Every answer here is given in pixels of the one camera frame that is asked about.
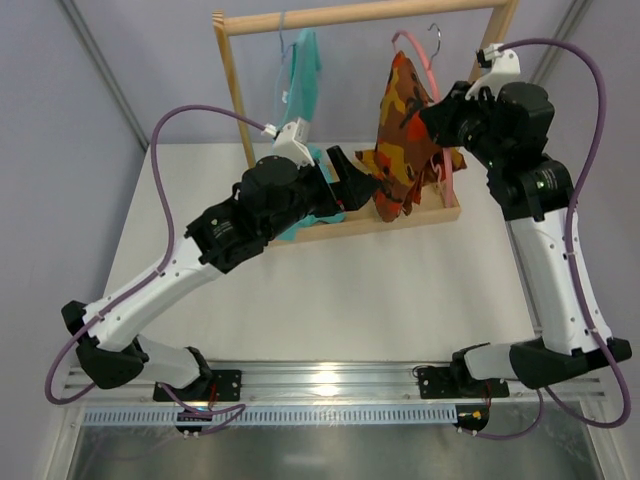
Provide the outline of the orange camouflage trousers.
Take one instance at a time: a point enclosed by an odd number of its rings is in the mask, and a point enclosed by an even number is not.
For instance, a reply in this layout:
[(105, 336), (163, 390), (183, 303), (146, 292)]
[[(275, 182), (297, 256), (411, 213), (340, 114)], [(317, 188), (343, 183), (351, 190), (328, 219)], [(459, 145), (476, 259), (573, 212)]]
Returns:
[(380, 181), (372, 199), (385, 223), (409, 216), (428, 186), (440, 191), (447, 208), (454, 205), (453, 174), (466, 163), (459, 150), (438, 146), (429, 136), (420, 114), (434, 104), (412, 60), (397, 51), (380, 102), (375, 145), (355, 153)]

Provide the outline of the pink plastic hanger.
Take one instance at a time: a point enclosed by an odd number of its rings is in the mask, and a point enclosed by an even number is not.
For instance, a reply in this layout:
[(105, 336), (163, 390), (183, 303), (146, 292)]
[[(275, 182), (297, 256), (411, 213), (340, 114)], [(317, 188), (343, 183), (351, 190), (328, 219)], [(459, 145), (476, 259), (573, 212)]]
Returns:
[[(403, 29), (397, 30), (394, 33), (391, 39), (391, 42), (393, 46), (396, 46), (396, 42), (400, 37), (404, 37), (409, 41), (409, 43), (412, 45), (415, 52), (417, 53), (419, 60), (421, 62), (421, 65), (424, 69), (427, 81), (431, 88), (431, 93), (433, 94), (433, 100), (435, 103), (439, 103), (442, 99), (442, 95), (439, 89), (438, 81), (434, 74), (433, 63), (434, 63), (434, 59), (438, 56), (441, 50), (442, 32), (439, 26), (435, 22), (433, 22), (428, 27), (428, 31), (435, 31), (437, 35), (437, 44), (436, 44), (435, 50), (430, 55), (426, 54), (422, 44), (416, 39), (416, 37), (413, 34), (408, 32), (407, 30), (403, 30)], [(442, 151), (442, 158), (443, 158), (442, 165), (435, 165), (434, 162), (432, 162), (432, 166), (435, 172), (438, 174), (438, 185), (444, 197), (444, 206), (446, 208), (450, 208), (453, 206), (453, 194), (454, 194), (452, 149), (444, 148)]]

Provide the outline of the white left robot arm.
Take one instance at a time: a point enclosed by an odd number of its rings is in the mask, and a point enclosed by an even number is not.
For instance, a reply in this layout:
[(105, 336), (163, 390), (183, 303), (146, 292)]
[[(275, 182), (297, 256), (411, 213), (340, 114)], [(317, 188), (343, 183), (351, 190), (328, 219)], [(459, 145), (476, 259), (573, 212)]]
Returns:
[(262, 158), (233, 185), (228, 199), (187, 226), (158, 266), (107, 298), (65, 305), (63, 319), (92, 383), (108, 390), (146, 379), (169, 387), (181, 400), (205, 400), (214, 374), (204, 356), (194, 347), (151, 341), (142, 330), (191, 291), (262, 254), (305, 217), (360, 210), (379, 180), (354, 166), (338, 146), (329, 148), (328, 156), (338, 175), (335, 182), (328, 182), (314, 163)]

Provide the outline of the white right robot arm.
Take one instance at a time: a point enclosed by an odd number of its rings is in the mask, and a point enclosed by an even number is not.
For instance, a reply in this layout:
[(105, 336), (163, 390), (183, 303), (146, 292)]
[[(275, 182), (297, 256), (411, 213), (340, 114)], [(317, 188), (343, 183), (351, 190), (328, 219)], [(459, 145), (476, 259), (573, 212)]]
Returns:
[(555, 110), (537, 85), (512, 82), (492, 94), (472, 96), (458, 81), (419, 117), (442, 147), (463, 147), (487, 170), (487, 187), (515, 238), (539, 338), (511, 344), (479, 344), (452, 356), (459, 380), (517, 379), (539, 389), (632, 356), (630, 343), (616, 338), (598, 313), (588, 279), (581, 284), (585, 304), (574, 290), (571, 260), (578, 261), (577, 228), (567, 227), (574, 185), (568, 169), (545, 151)]

